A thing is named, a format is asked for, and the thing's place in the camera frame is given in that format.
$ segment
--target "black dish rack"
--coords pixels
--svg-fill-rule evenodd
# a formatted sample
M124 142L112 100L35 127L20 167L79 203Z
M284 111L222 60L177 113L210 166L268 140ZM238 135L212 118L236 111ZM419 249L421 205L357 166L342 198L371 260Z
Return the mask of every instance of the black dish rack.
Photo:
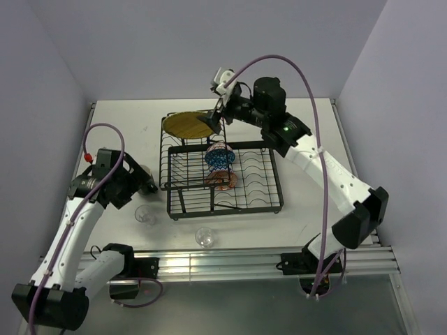
M168 193L167 212L172 219L281 211L284 199L273 150L264 141L227 143L223 121L221 128L220 135L181 140L161 127L159 185ZM228 144L235 154L229 167L238 181L226 191L216 187L228 185L229 178L207 183L210 166L205 152L215 142Z

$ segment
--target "clear glass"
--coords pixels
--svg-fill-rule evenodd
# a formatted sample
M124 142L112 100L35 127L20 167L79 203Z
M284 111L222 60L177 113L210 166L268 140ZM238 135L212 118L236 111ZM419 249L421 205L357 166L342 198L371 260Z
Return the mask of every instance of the clear glass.
M196 232L196 242L202 248L211 248L215 238L213 230L207 227L202 227Z
M156 223L153 210L148 204L143 204L135 210L135 219L146 225L154 225Z

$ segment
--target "wall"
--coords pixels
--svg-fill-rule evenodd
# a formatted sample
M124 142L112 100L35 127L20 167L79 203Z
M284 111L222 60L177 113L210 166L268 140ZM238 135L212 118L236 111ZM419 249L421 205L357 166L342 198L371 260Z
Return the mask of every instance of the wall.
M0 3L0 43L0 325L15 334L10 295L57 230L87 104L25 1Z
M380 233L424 334L447 333L445 13L388 1L338 103L360 176L390 192Z
M336 98L385 2L29 0L92 100L212 97L218 67L267 53L292 58L316 96ZM279 61L244 79L260 75L281 78L290 97L307 96Z

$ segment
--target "white tabletop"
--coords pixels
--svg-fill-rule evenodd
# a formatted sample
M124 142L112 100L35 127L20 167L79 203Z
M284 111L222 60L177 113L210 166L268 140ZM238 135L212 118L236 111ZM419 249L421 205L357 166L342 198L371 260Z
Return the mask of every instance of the white tabletop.
M117 100L99 101L92 123L107 122L120 129L126 141L126 152L139 164L148 166L158 186L161 118L169 112L213 108L216 99L194 100ZM342 137L329 99L317 99L321 141L340 163L349 169ZM309 99L288 99L287 111L299 117L314 130ZM261 140L260 129L235 121L227 126L229 142ZM119 148L119 139L110 129L96 128L88 138L87 148L95 154L101 147ZM260 248L304 246L321 231L323 191L298 166L275 154L284 195L284 207L278 214L240 214L205 218L181 218L174 221L166 211L166 192L132 201L119 211L109 205L96 224L86 250L91 245L105 246L110 242L128 244L135 250L199 249L195 240L198 228L209 227L216 232L213 248ZM86 168L82 160L78 172ZM154 210L156 225L148 227L137 222L134 212L142 204ZM329 223L341 218L331 202ZM371 244L370 238L364 244Z

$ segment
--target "cable connector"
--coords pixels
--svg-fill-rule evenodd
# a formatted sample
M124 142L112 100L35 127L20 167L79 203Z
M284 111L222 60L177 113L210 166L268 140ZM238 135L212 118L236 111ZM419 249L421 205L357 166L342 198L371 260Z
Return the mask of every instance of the cable connector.
M86 162L92 164L93 163L93 157L91 156L91 154L84 154L84 159Z

